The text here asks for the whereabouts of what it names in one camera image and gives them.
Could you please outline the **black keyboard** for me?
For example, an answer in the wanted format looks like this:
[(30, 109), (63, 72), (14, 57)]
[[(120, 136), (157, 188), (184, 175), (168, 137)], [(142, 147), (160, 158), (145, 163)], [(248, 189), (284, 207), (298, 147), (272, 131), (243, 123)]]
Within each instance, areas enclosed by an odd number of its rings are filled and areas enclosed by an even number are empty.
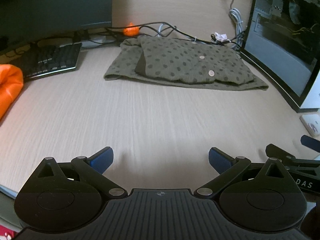
[(24, 81), (36, 80), (76, 70), (81, 47), (74, 43), (31, 48), (9, 63), (21, 69)]

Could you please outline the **orange pumpkin figurine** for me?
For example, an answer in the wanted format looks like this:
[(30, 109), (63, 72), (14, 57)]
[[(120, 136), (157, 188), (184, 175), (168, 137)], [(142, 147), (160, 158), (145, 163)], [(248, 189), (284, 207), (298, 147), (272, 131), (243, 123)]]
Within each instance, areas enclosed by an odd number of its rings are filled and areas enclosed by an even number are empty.
[(130, 23), (127, 27), (123, 29), (123, 34), (127, 37), (134, 37), (139, 35), (140, 27)]

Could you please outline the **black computer monitor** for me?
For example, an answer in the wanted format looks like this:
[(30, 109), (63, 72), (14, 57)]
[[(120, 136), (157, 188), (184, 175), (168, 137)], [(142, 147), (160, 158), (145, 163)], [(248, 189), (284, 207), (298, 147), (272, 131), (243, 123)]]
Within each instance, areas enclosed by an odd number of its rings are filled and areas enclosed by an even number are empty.
[(112, 0), (1, 0), (1, 50), (111, 22)]

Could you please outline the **crumpled white paper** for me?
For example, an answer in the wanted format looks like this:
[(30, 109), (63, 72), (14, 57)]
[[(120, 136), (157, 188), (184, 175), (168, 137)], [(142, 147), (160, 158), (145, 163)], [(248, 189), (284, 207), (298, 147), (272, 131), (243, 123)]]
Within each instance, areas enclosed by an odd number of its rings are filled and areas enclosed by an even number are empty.
[(220, 33), (215, 32), (214, 37), (219, 42), (228, 42), (229, 41), (226, 34), (220, 34)]

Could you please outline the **olive polka dot sweater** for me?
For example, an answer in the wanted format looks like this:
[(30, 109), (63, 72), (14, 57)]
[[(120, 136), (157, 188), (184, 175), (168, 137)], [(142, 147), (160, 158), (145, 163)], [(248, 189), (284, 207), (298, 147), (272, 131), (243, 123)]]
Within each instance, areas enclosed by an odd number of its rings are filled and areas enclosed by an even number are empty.
[(212, 90), (268, 89), (231, 48), (177, 38), (128, 38), (104, 79)]

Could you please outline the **white small device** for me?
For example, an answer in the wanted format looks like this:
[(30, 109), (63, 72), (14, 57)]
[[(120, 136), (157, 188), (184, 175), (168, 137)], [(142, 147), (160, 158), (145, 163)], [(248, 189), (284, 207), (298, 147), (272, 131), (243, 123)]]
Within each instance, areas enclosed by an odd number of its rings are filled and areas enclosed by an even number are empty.
[(303, 114), (300, 116), (300, 120), (312, 137), (319, 136), (319, 114)]

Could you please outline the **orange fabric bag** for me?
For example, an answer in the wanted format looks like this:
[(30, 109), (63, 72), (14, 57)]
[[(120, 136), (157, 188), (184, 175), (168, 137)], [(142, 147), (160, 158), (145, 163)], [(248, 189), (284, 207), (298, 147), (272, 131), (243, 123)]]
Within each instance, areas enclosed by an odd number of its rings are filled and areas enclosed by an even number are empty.
[(0, 117), (2, 118), (23, 88), (23, 73), (12, 64), (1, 64)]

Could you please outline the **black computer tower case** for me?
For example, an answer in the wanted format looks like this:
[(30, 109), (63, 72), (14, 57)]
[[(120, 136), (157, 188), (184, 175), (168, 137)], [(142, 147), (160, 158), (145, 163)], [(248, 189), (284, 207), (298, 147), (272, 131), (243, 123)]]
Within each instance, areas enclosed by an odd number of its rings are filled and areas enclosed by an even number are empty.
[(241, 54), (296, 112), (319, 110), (319, 0), (253, 0)]

